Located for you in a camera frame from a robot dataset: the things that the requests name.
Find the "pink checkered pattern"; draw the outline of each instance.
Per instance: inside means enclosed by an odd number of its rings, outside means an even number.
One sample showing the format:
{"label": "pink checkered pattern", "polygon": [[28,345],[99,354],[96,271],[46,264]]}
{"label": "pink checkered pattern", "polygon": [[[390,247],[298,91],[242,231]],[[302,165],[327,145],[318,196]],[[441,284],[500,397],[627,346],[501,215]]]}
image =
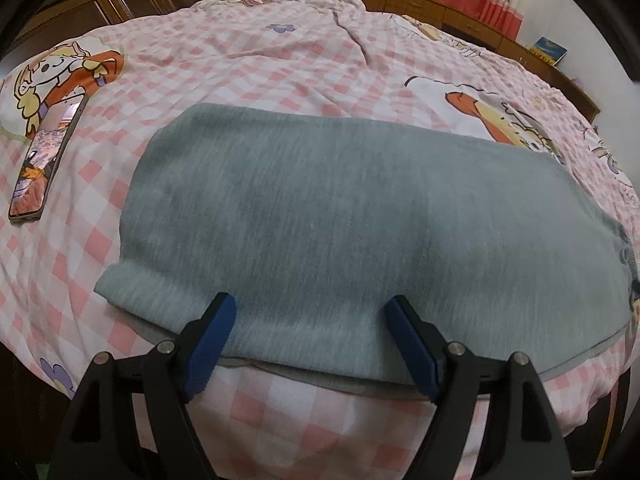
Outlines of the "pink checkered pattern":
{"label": "pink checkered pattern", "polygon": [[[296,30],[278,33],[271,23]],[[12,226],[0,216],[0,340],[43,380],[40,358],[62,365],[78,384],[99,351],[120,358],[149,350],[93,288],[118,259],[120,213],[148,140],[198,102],[446,130],[405,88],[407,78],[498,92],[545,127],[571,174],[640,249],[635,193],[591,153],[583,135],[589,125],[559,91],[494,54],[460,56],[398,27],[388,14],[365,12],[360,0],[276,0],[251,8],[206,0],[90,34],[124,52],[123,73],[91,98],[43,218]],[[6,211],[25,147],[2,137],[0,143]],[[606,352],[545,384],[566,432],[612,389],[638,354],[635,342],[631,323]],[[426,402],[352,396],[251,367],[217,367],[189,410],[220,475],[283,480],[400,478],[433,414]],[[486,403],[478,402],[459,479],[470,477],[485,417]]]}

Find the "blue gripper pad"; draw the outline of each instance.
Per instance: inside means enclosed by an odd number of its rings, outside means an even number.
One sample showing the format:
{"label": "blue gripper pad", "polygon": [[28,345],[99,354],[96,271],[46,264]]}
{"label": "blue gripper pad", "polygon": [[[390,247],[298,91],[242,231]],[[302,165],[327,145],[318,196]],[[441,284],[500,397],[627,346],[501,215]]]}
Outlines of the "blue gripper pad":
{"label": "blue gripper pad", "polygon": [[[186,400],[191,400],[196,394],[204,390],[209,382],[213,368],[218,362],[220,352],[229,338],[231,329],[236,322],[236,300],[230,294],[220,292],[202,318],[191,323],[200,324],[194,337],[196,340],[190,341],[193,346],[188,361],[184,364],[184,386],[182,388]],[[180,338],[187,330],[187,327],[180,334]]]}
{"label": "blue gripper pad", "polygon": [[433,402],[440,396],[435,360],[402,307],[393,298],[385,305],[386,326],[398,347],[418,391]]}

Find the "bed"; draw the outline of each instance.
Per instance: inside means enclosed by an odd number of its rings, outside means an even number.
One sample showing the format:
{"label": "bed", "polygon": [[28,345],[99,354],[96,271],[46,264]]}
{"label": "bed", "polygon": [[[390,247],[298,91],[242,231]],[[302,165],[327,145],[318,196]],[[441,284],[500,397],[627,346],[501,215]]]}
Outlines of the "bed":
{"label": "bed", "polygon": [[[52,56],[56,85],[84,70],[81,91],[92,97],[43,218],[21,226],[0,218],[0,341],[69,397],[99,351],[121,358],[151,348],[93,289],[118,259],[120,213],[146,144],[199,102],[450,131],[446,115],[409,80],[496,92],[535,118],[570,174],[640,250],[631,183],[558,90],[517,62],[415,20],[367,12],[360,0],[204,0],[98,28],[16,67],[0,90],[5,210],[39,120],[29,99],[46,102],[53,79],[42,74]],[[565,434],[638,356],[637,316],[608,349],[545,383]],[[152,448],[144,403],[135,403],[142,441]],[[459,480],[471,476],[486,408],[479,400]],[[400,478],[434,410],[423,400],[358,396],[252,366],[216,367],[188,409],[216,472],[229,479]]]}

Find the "metal screw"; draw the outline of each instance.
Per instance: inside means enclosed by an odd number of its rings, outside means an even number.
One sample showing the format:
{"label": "metal screw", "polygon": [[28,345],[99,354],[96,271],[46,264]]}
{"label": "metal screw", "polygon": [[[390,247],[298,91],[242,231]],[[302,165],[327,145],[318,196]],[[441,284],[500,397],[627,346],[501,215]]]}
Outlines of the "metal screw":
{"label": "metal screw", "polygon": [[526,355],[524,352],[514,352],[513,356],[511,357],[517,364],[521,366],[529,364],[529,356]]}
{"label": "metal screw", "polygon": [[453,355],[461,356],[465,353],[465,346],[457,341],[452,341],[447,345],[447,350]]}
{"label": "metal screw", "polygon": [[170,354],[171,352],[174,351],[175,348],[175,343],[173,341],[171,341],[170,339],[167,339],[166,341],[162,341],[158,343],[158,346],[156,346],[156,349],[158,349],[158,351],[161,354]]}
{"label": "metal screw", "polygon": [[100,352],[95,355],[94,363],[97,365],[103,365],[109,360],[109,354],[107,352]]}

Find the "smartphone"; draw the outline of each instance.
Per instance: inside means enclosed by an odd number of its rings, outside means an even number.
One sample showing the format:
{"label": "smartphone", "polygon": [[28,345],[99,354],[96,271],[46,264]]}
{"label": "smartphone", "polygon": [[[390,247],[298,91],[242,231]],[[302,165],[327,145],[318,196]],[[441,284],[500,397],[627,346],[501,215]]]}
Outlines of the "smartphone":
{"label": "smartphone", "polygon": [[47,110],[20,168],[9,204],[9,222],[38,220],[42,216],[60,158],[88,100],[88,96],[73,96]]}

